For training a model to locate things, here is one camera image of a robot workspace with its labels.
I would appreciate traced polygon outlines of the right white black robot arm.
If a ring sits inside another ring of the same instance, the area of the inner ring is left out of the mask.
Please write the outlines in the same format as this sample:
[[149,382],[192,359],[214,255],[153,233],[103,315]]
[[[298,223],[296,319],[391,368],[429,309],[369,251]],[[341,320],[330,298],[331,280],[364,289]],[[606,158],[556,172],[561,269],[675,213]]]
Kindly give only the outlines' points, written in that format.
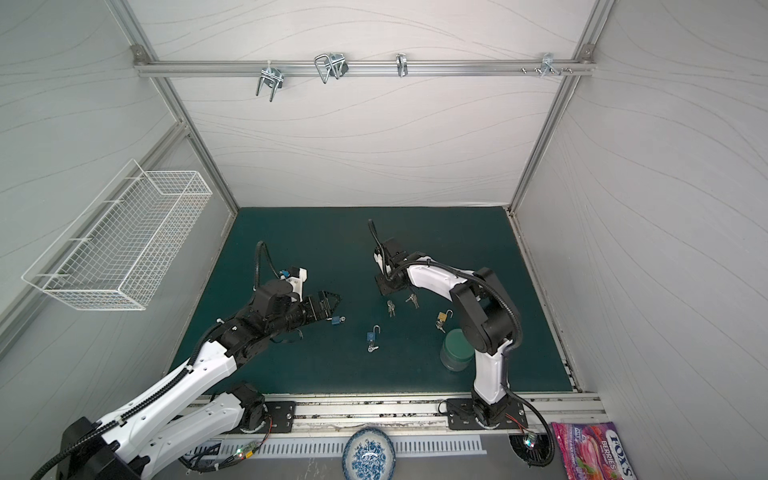
[[381,241],[373,220],[373,259],[380,294],[428,290],[452,303],[459,327],[474,349],[475,379],[467,406],[448,401],[445,414],[471,427],[493,430],[510,420],[520,430],[510,441],[513,452],[530,467],[546,467],[556,453],[556,435],[544,416],[512,391],[508,356],[523,340],[521,314],[495,272],[463,270],[438,262],[423,252],[407,252],[394,238]]

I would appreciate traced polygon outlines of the blue padlock with keys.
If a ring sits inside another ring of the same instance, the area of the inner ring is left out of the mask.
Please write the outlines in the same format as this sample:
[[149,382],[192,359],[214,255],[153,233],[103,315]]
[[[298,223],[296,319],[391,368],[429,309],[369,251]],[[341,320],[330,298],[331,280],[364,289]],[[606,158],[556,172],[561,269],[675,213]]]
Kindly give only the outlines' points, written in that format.
[[379,349],[379,345],[377,344],[377,339],[380,333],[381,333],[380,326],[374,325],[372,329],[366,334],[367,351],[369,353],[372,353]]

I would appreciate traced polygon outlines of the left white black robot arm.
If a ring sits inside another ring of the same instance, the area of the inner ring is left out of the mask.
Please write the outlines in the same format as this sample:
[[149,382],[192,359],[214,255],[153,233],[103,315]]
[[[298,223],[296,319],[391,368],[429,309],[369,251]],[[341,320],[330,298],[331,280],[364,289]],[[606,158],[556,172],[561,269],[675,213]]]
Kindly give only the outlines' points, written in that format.
[[264,242],[256,245],[252,295],[232,316],[216,320],[189,358],[125,405],[90,421],[82,417],[63,433],[59,452],[34,473],[42,479],[150,479],[168,464],[226,432],[270,434],[274,414],[255,387],[240,383],[191,413],[193,400],[264,352],[287,333],[330,321],[339,295],[303,291],[305,269],[275,271],[263,282],[261,265],[271,261]]

